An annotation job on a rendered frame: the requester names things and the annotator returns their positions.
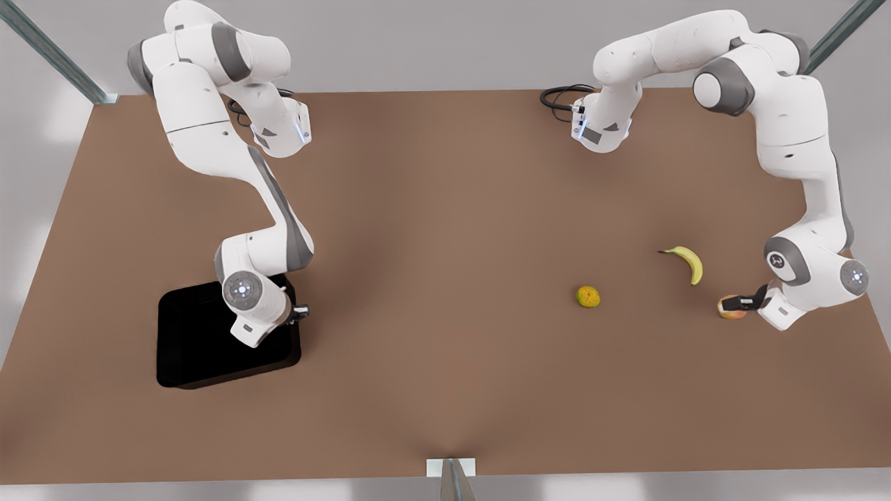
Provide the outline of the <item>black storage box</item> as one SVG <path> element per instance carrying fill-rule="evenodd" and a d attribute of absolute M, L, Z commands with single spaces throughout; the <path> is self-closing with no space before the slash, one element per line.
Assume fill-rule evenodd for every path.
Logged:
<path fill-rule="evenodd" d="M 236 322 L 214 281 L 165 293 L 158 304 L 156 380 L 165 388 L 200 389 L 293 367 L 299 325 L 279 326 L 251 348 L 230 333 Z"/>

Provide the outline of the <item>yellow banana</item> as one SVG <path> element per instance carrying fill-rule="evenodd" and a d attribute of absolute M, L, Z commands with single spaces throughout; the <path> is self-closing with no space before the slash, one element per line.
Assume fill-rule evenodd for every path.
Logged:
<path fill-rule="evenodd" d="M 704 266 L 700 257 L 693 250 L 685 246 L 675 246 L 660 250 L 659 253 L 675 255 L 684 260 L 691 269 L 691 285 L 699 285 L 703 279 Z"/>

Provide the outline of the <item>silver frame post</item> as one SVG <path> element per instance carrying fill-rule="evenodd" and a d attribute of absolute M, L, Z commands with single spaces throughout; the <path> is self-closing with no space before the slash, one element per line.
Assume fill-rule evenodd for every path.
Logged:
<path fill-rule="evenodd" d="M 811 75 L 840 45 L 853 35 L 887 0 L 856 0 L 855 3 L 828 29 L 810 50 L 810 60 L 803 75 Z"/>
<path fill-rule="evenodd" d="M 35 22 L 13 3 L 12 0 L 0 0 L 0 19 L 16 33 L 29 47 L 47 61 L 73 88 L 76 88 L 93 105 L 117 104 L 120 96 L 108 94 L 55 42 L 42 31 Z"/>
<path fill-rule="evenodd" d="M 439 501 L 477 501 L 470 485 L 476 459 L 427 459 L 426 475 L 440 479 Z"/>

